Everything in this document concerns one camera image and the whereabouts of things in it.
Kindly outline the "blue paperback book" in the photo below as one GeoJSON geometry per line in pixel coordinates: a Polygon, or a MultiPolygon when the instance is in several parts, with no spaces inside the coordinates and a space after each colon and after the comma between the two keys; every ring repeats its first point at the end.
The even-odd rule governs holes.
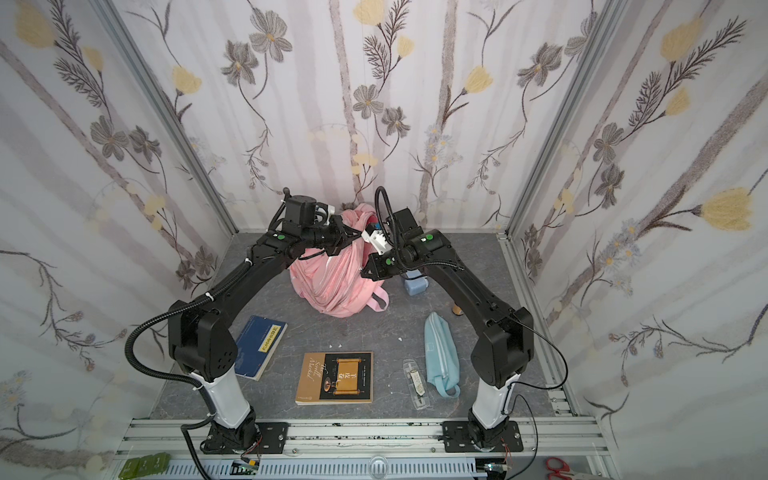
{"type": "Polygon", "coordinates": [[[235,373],[240,377],[260,380],[286,328],[286,322],[252,316],[236,340],[238,355],[235,373]]]}

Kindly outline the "pink school backpack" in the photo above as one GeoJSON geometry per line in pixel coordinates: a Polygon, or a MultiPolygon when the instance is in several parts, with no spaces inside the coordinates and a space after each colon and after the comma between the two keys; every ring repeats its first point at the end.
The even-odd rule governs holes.
{"type": "Polygon", "coordinates": [[[389,295],[382,283],[361,276],[368,256],[374,252],[375,248],[363,239],[332,257],[312,249],[310,259],[298,260],[289,267],[292,286],[313,308],[332,317],[347,318],[365,308],[383,312],[389,306],[389,295]]]}

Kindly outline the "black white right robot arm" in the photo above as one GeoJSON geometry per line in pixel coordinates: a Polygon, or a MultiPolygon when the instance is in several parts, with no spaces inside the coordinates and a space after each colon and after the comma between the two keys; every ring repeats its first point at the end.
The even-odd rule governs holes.
{"type": "Polygon", "coordinates": [[[436,281],[471,323],[477,342],[471,353],[479,377],[468,414],[469,439],[479,449],[500,441],[509,419],[514,387],[534,358],[538,335],[533,316],[497,297],[465,265],[449,239],[438,230],[425,232],[409,209],[390,214],[383,224],[370,224],[362,239],[374,248],[361,276],[384,280],[417,270],[436,281]]]}

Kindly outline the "brown black hardcover book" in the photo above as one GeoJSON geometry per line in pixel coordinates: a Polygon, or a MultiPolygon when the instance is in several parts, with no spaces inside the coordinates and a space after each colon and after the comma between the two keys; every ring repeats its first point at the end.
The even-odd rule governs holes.
{"type": "Polygon", "coordinates": [[[313,352],[303,358],[298,405],[371,403],[372,352],[313,352]]]}

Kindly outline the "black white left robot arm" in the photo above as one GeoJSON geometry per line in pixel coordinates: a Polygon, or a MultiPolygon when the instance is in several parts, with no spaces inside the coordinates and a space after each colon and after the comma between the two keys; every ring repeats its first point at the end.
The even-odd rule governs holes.
{"type": "Polygon", "coordinates": [[[209,429],[205,454],[244,454],[262,440],[254,407],[245,399],[236,373],[238,346],[230,327],[240,311],[274,277],[315,250],[340,254],[360,233],[330,207],[304,195],[284,194],[267,231],[246,250],[244,260],[215,286],[190,302],[137,326],[124,353],[138,372],[190,385],[206,404],[202,425],[209,429]],[[143,364],[134,352],[139,337],[159,323],[168,326],[168,352],[180,368],[172,374],[143,364]]]}

